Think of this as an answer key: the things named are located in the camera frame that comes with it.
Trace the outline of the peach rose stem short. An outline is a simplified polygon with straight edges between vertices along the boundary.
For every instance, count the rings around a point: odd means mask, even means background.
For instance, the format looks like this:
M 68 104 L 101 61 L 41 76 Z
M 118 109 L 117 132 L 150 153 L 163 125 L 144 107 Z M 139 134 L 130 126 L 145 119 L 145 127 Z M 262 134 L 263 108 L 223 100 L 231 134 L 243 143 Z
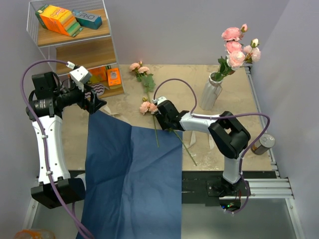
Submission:
M 142 101 L 143 102 L 142 102 L 141 106 L 139 107 L 140 113 L 142 115 L 145 115 L 146 113 L 150 113 L 153 116 L 153 123 L 154 123 L 155 135 L 156 135 L 156 142 L 157 142 L 157 146 L 159 147 L 159 139 L 158 139 L 157 128 L 156 128 L 156 123 L 155 123 L 155 113 L 158 111 L 158 109 L 157 109 L 156 105 L 154 103 L 149 102 L 146 97 L 142 97 Z M 197 166 L 196 161 L 194 160 L 193 156 L 189 152 L 188 147 L 186 146 L 186 144 L 183 142 L 181 137 L 178 135 L 177 131 L 174 130 L 174 129 L 169 129 L 168 131 L 169 132 L 174 132 L 175 136 L 180 140 L 180 142 L 183 145 L 183 148 L 186 150 L 187 154 L 191 158 L 193 164 L 195 166 Z

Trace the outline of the peach rose stem long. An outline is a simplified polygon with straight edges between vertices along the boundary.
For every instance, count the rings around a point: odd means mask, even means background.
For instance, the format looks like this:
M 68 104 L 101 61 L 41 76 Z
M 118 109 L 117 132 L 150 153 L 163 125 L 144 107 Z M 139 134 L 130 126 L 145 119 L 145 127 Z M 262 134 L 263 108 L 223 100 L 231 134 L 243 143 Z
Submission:
M 132 63 L 129 66 L 129 70 L 135 74 L 138 82 L 142 84 L 143 91 L 146 94 L 146 98 L 149 102 L 152 102 L 152 97 L 150 93 L 155 90 L 155 82 L 153 80 L 153 74 L 150 73 L 150 69 L 147 66 L 144 66 L 142 61 Z

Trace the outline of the blue wrapping paper sheet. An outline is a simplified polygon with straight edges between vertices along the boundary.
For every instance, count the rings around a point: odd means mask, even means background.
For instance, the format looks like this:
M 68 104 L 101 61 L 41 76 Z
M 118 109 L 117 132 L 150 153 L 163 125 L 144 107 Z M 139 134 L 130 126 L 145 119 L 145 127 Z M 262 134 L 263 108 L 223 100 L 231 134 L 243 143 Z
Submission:
M 181 237 L 182 144 L 172 132 L 90 115 L 82 224 L 96 239 Z

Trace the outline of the pink rose stem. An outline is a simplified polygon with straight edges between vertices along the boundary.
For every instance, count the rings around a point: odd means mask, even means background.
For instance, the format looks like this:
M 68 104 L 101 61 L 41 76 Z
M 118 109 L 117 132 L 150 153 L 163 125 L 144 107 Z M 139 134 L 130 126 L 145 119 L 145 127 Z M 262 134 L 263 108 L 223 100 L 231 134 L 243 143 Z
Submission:
M 237 41 L 229 41 L 226 43 L 227 50 L 227 65 L 236 70 L 241 67 L 244 63 L 255 63 L 261 58 L 261 50 L 259 49 L 259 39 L 255 38 L 249 45 L 242 47 Z
M 224 46 L 227 55 L 225 57 L 221 56 L 218 59 L 220 66 L 213 77 L 214 81 L 222 81 L 226 76 L 233 74 L 243 65 L 246 55 L 239 41 L 243 38 L 247 30 L 247 24 L 243 24 L 240 28 L 229 27 L 222 33 L 221 37 L 225 42 Z

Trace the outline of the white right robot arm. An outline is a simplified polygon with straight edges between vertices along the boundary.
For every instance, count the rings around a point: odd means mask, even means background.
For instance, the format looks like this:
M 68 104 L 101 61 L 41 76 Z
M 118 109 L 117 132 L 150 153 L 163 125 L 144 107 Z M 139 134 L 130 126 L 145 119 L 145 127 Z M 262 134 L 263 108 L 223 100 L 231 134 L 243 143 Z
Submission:
M 212 136 L 215 145 L 224 155 L 222 190 L 232 196 L 239 191 L 241 178 L 241 156 L 247 148 L 251 136 L 247 129 L 231 112 L 207 116 L 189 111 L 179 112 L 175 105 L 165 97 L 154 100 L 158 109 L 155 113 L 163 130 L 198 131 Z

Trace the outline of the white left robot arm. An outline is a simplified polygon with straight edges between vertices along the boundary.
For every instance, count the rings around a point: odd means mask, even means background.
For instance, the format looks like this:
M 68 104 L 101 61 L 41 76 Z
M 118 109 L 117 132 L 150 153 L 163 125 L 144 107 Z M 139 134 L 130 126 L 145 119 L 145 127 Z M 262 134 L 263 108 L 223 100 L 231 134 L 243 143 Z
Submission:
M 73 104 L 93 114 L 106 102 L 89 86 L 91 73 L 84 67 L 70 72 L 69 88 L 64 88 L 54 72 L 33 75 L 34 90 L 28 97 L 27 115 L 32 121 L 39 152 L 39 185 L 31 188 L 31 196 L 49 209 L 75 203 L 103 191 L 102 181 L 92 178 L 86 186 L 81 178 L 71 177 L 65 163 L 62 145 L 62 113 Z

